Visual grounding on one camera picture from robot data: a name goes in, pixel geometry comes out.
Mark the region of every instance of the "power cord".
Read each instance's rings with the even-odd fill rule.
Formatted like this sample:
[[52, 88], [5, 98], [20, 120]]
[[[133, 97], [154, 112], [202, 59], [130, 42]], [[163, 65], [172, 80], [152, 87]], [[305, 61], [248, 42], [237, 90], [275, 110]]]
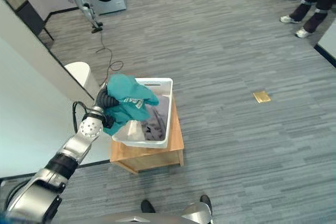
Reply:
[[[96, 51], [96, 53], [99, 53], [99, 52], [104, 51], [104, 50], [107, 50], [107, 51], [109, 51], [111, 53], [110, 60], [109, 60], [109, 66], [108, 66], [107, 71], [106, 71], [106, 77], [105, 77], [104, 81], [99, 85], [99, 86], [102, 86], [104, 84], [104, 82], [106, 82], [107, 78], [109, 77], [109, 70], [110, 69], [112, 71], [119, 71], [119, 70], [121, 70], [122, 67], [124, 66], [124, 62], [121, 61], [121, 60], [116, 60], [116, 61], [112, 62], [113, 53], [112, 53], [112, 50], [110, 48], [108, 48], [108, 47], [106, 47], [104, 45], [102, 31], [100, 31], [100, 42], [101, 42], [102, 48], [98, 49]], [[118, 63], [120, 63], [121, 66], [119, 68], [117, 68], [117, 69], [113, 69], [113, 65], [118, 64]]]
[[75, 133], [77, 133], [78, 131], [77, 118], [76, 118], [76, 107], [78, 104], [84, 109], [85, 115], [88, 113], [87, 107], [85, 106], [84, 103], [77, 101], [72, 104], [72, 122], [74, 124], [73, 130], [75, 131]]

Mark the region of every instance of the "black shoe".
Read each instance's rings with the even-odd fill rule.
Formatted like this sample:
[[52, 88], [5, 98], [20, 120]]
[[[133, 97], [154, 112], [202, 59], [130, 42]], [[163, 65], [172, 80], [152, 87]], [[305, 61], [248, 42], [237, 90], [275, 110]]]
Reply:
[[102, 31], [102, 30], [103, 30], [103, 28], [98, 27], [98, 28], [93, 29], [93, 30], [91, 31], [91, 33], [92, 33], [92, 34], [95, 34], [95, 33], [99, 32], [99, 31]]
[[103, 22], [97, 22], [97, 25], [100, 27], [100, 26], [103, 26]]
[[152, 206], [152, 204], [148, 200], [146, 200], [146, 199], [144, 199], [141, 202], [141, 211], [142, 212], [147, 212], [147, 213], [150, 213], [150, 214], [156, 213], [154, 207]]
[[202, 195], [199, 200], [200, 200], [200, 202], [206, 203], [209, 206], [210, 212], [211, 212], [211, 215], [212, 215], [212, 205], [211, 205], [211, 201], [210, 201], [209, 197], [207, 195]]

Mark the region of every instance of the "white panel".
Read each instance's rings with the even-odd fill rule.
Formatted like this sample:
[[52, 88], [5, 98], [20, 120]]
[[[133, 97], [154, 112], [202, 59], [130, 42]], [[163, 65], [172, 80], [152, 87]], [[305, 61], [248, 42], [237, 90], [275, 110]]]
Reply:
[[[44, 167], [73, 135], [69, 96], [92, 100], [3, 0], [0, 17], [0, 177], [8, 177]], [[83, 164], [109, 159], [109, 149], [105, 134]]]
[[336, 59], [336, 20], [334, 20], [318, 44]]

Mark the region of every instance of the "white sneaker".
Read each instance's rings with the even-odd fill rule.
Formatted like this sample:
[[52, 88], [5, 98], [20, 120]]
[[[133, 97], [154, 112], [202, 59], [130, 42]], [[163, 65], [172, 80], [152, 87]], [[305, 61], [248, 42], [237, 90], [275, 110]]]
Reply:
[[299, 38], [306, 38], [312, 35], [312, 33], [307, 32], [303, 27], [301, 27], [300, 30], [296, 31], [295, 35]]
[[300, 23], [301, 21], [295, 21], [294, 19], [292, 19], [291, 17], [289, 17], [289, 15], [286, 15], [286, 16], [282, 16], [280, 18], [280, 21], [282, 23], [294, 23], [294, 24], [298, 24]]

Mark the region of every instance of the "basket handle hole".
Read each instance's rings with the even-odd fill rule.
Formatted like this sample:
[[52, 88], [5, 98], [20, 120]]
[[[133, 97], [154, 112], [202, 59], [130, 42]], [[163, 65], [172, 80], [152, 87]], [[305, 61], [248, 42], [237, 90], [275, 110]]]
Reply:
[[147, 87], [159, 87], [159, 86], [161, 86], [161, 84], [147, 83], [147, 84], [145, 84], [145, 86], [147, 86]]

